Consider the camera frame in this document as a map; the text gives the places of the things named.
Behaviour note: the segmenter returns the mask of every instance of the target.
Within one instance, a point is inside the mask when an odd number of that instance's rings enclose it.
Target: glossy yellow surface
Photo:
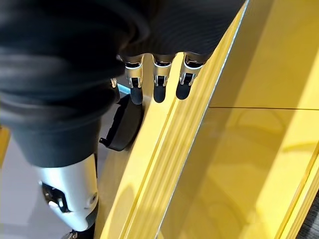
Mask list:
[[[319,187],[319,2],[251,1],[161,227],[296,237]]]

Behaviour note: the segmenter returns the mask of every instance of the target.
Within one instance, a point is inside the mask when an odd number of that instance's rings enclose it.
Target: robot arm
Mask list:
[[[187,98],[243,3],[1,0],[0,122],[38,173],[49,207],[73,230],[96,219],[94,154],[101,116],[118,101],[116,77],[126,72],[140,105],[143,54],[152,53],[160,103],[173,58],[184,52],[176,96]]]

